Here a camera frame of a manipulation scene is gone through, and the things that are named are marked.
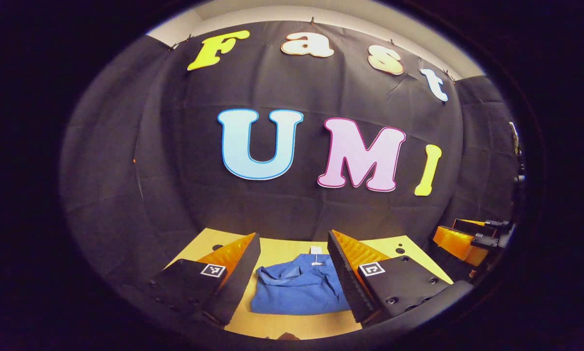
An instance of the yellow table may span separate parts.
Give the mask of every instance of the yellow table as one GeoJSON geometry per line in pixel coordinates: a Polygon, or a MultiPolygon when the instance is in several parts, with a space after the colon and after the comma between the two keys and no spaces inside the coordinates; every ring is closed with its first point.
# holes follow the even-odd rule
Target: yellow table
{"type": "MultiPolygon", "coordinates": [[[[212,252],[214,245],[226,245],[243,235],[215,231],[214,229],[204,229],[190,244],[188,244],[170,263],[179,258],[187,260],[198,260],[199,258],[212,252]]],[[[428,257],[422,249],[412,242],[406,235],[392,238],[380,238],[374,240],[361,240],[364,244],[381,251],[390,258],[398,257],[395,249],[404,249],[403,255],[408,255],[416,262],[423,265],[437,277],[452,284],[448,275],[439,268],[439,265],[428,257]]],[[[356,323],[350,311],[335,313],[325,313],[320,315],[270,315],[251,312],[251,300],[255,296],[257,287],[256,269],[261,266],[268,267],[274,264],[290,262],[299,254],[309,254],[310,246],[319,246],[323,249],[323,254],[327,254],[326,242],[314,241],[292,241],[277,240],[271,238],[260,238],[261,254],[257,264],[253,269],[253,274],[245,294],[238,305],[238,309],[232,317],[232,321],[225,327],[226,331],[249,335],[252,337],[278,338],[281,334],[288,332],[301,339],[331,337],[349,333],[361,329],[361,325],[356,323]]]]}

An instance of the light blue letter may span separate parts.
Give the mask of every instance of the light blue letter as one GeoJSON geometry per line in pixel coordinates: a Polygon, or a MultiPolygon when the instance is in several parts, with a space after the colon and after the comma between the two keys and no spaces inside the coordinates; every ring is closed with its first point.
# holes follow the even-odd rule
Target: light blue letter
{"type": "Polygon", "coordinates": [[[251,125],[258,118],[258,113],[249,109],[225,110],[218,115],[223,125],[223,163],[240,178],[277,178],[292,166],[296,125],[303,120],[303,114],[292,110],[270,112],[270,120],[277,125],[277,142],[274,157],[266,162],[252,159],[249,151],[251,125]]]}
{"type": "Polygon", "coordinates": [[[435,75],[432,69],[424,68],[420,70],[420,73],[426,76],[426,80],[428,81],[428,86],[430,87],[430,91],[441,101],[448,101],[448,95],[442,91],[442,87],[439,84],[443,85],[441,78],[435,75]]]}

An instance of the cutout letter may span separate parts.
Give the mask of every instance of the cutout letter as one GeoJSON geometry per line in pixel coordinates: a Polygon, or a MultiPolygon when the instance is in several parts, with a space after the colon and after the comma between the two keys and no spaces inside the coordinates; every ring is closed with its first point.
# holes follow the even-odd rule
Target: cutout letter
{"type": "Polygon", "coordinates": [[[403,65],[399,62],[401,56],[392,49],[380,45],[370,45],[368,47],[368,62],[379,71],[385,71],[398,75],[404,72],[403,65]]]}
{"type": "Polygon", "coordinates": [[[220,58],[216,53],[220,50],[221,54],[226,54],[236,45],[236,39],[249,38],[249,31],[239,31],[227,33],[221,36],[207,38],[201,44],[203,47],[196,56],[194,62],[188,65],[189,71],[194,71],[202,67],[212,66],[219,62],[220,58]]]}
{"type": "Polygon", "coordinates": [[[292,33],[286,36],[287,42],[281,45],[281,51],[288,55],[310,54],[317,58],[328,58],[335,51],[329,48],[329,38],[318,33],[292,33]]]}
{"type": "Polygon", "coordinates": [[[318,177],[323,187],[339,188],[346,184],[342,173],[344,163],[353,187],[359,187],[374,168],[366,187],[372,191],[392,191],[396,188],[394,175],[398,153],[406,135],[399,129],[385,127],[366,149],[359,127],[348,118],[329,118],[325,128],[331,132],[331,148],[325,173],[318,177]]]}
{"type": "Polygon", "coordinates": [[[426,145],[426,166],[424,166],[420,184],[415,187],[415,195],[428,196],[432,191],[431,184],[433,184],[435,169],[437,169],[437,162],[440,157],[442,157],[442,149],[432,144],[426,145]]]}
{"type": "Polygon", "coordinates": [[[240,178],[277,178],[292,165],[296,125],[303,120],[303,114],[292,110],[270,113],[270,120],[277,125],[277,141],[274,157],[267,162],[252,159],[249,151],[251,125],[258,118],[257,112],[248,109],[225,110],[218,115],[218,122],[223,125],[223,163],[240,178]]]}
{"type": "Polygon", "coordinates": [[[442,87],[439,86],[440,84],[443,85],[441,78],[435,75],[432,69],[424,68],[420,70],[420,73],[426,76],[426,80],[428,81],[428,86],[430,87],[430,91],[441,101],[448,101],[448,95],[442,91],[442,87]]]}

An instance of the folded blue fabric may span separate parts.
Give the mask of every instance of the folded blue fabric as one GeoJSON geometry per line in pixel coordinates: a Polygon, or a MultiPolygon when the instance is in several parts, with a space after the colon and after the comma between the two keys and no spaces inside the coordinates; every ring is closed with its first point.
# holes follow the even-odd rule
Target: folded blue fabric
{"type": "Polygon", "coordinates": [[[256,273],[254,313],[314,315],[350,309],[329,255],[301,254],[256,273]],[[312,265],[315,261],[323,265],[312,265]]]}

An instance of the label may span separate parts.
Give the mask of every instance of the label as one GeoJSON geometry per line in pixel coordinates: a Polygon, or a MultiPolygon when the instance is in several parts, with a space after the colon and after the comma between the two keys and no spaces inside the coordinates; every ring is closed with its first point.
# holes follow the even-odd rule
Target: label
{"type": "Polygon", "coordinates": [[[385,270],[383,269],[383,267],[381,267],[379,262],[372,262],[369,264],[360,264],[359,267],[361,268],[361,271],[363,272],[363,274],[366,277],[370,277],[371,275],[385,273],[385,270]]]}
{"type": "Polygon", "coordinates": [[[201,274],[208,275],[210,277],[220,278],[225,271],[224,265],[216,265],[216,264],[208,264],[205,268],[201,271],[201,274]]]}

